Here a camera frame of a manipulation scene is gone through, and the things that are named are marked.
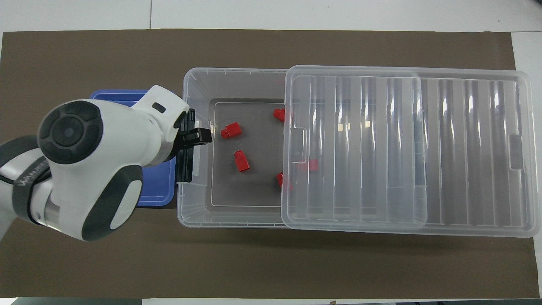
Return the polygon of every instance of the transparent lid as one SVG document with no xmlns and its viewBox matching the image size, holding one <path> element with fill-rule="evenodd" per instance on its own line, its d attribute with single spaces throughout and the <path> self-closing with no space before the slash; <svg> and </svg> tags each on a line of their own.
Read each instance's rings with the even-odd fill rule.
<svg viewBox="0 0 542 305">
<path fill-rule="evenodd" d="M 291 228 L 538 230 L 521 72 L 295 66 L 285 104 L 282 220 Z"/>
</svg>

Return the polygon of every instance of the brown tabletop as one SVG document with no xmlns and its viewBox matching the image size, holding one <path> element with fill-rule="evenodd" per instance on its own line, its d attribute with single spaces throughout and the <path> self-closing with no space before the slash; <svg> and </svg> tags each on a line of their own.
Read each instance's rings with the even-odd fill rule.
<svg viewBox="0 0 542 305">
<path fill-rule="evenodd" d="M 98 89 L 182 92 L 193 67 L 515 69 L 509 33 L 111 30 L 4 33 L 0 142 Z M 0 297 L 539 297 L 532 238 L 183 227 L 137 209 L 85 243 L 16 220 L 0 243 Z"/>
</svg>

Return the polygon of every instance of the blue tray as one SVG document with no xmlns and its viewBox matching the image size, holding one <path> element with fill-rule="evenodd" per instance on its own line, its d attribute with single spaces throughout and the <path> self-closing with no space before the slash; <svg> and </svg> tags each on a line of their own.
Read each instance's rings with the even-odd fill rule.
<svg viewBox="0 0 542 305">
<path fill-rule="evenodd" d="M 131 107 L 147 90 L 98 90 L 91 99 L 112 101 Z M 138 206 L 165 206 L 175 190 L 175 158 L 157 166 L 143 168 L 143 189 Z"/>
</svg>

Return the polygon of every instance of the robotic arm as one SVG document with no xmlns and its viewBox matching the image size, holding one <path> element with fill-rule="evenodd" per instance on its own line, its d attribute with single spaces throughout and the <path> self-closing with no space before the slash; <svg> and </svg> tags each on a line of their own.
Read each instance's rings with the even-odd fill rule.
<svg viewBox="0 0 542 305">
<path fill-rule="evenodd" d="M 80 240 L 96 240 L 132 214 L 142 167 L 211 142 L 208 129 L 179 132 L 189 106 L 153 86 L 127 107 L 82 99 L 51 110 L 38 136 L 0 146 L 0 221 L 15 215 Z"/>
</svg>

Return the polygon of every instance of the white table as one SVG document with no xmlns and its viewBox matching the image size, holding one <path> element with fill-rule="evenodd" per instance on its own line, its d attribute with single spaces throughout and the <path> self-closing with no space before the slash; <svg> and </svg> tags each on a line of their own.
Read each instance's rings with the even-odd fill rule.
<svg viewBox="0 0 542 305">
<path fill-rule="evenodd" d="M 533 109 L 542 113 L 542 5 L 535 0 L 0 0 L 0 37 L 4 31 L 158 28 L 512 32 L 516 69 L 531 77 Z M 540 145 L 542 119 L 537 116 L 535 131 Z M 538 164 L 542 164 L 541 153 Z M 540 168 L 538 176 L 542 177 Z M 542 233 L 535 236 L 534 246 L 542 291 Z M 0 304 L 11 301 L 0 299 Z M 286 305 L 330 301 L 185 298 L 151 299 L 143 304 Z M 401 300 L 337 303 L 396 301 Z"/>
</svg>

